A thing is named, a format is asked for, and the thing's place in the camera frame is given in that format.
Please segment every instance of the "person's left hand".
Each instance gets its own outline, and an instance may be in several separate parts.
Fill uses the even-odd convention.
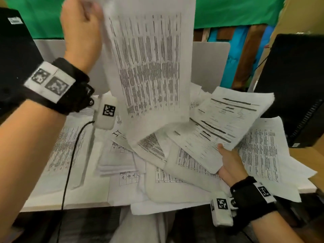
[[[85,3],[89,5],[91,12],[86,11]],[[64,58],[88,74],[99,58],[102,48],[101,7],[96,2],[65,0],[60,20],[66,44]]]

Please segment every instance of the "white table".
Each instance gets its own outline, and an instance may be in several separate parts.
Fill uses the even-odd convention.
[[[109,177],[94,175],[103,143],[94,140],[84,184],[66,192],[64,209],[110,206],[107,202]],[[63,191],[30,197],[21,212],[60,210]]]

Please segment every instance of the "wrist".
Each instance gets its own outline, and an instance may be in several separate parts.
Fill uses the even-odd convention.
[[[90,66],[87,65],[87,62],[84,60],[84,58],[77,57],[66,51],[64,59],[66,59],[71,65],[83,71],[85,74],[88,74],[90,72]]]

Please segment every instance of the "person's right arm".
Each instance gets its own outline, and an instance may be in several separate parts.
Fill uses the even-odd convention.
[[[235,149],[228,151],[222,144],[218,144],[218,151],[223,156],[223,166],[218,171],[218,175],[224,182],[232,187],[248,177],[241,157]],[[303,243],[277,211],[253,220],[251,224],[260,243]]]

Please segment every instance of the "white sensor device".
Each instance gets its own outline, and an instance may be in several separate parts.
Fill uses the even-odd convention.
[[[223,191],[215,191],[211,194],[210,207],[214,226],[233,226],[231,201]]]
[[[114,127],[117,115],[117,98],[112,96],[110,92],[100,97],[92,96],[93,105],[91,108],[95,110],[93,120],[94,127],[103,130],[111,130]]]

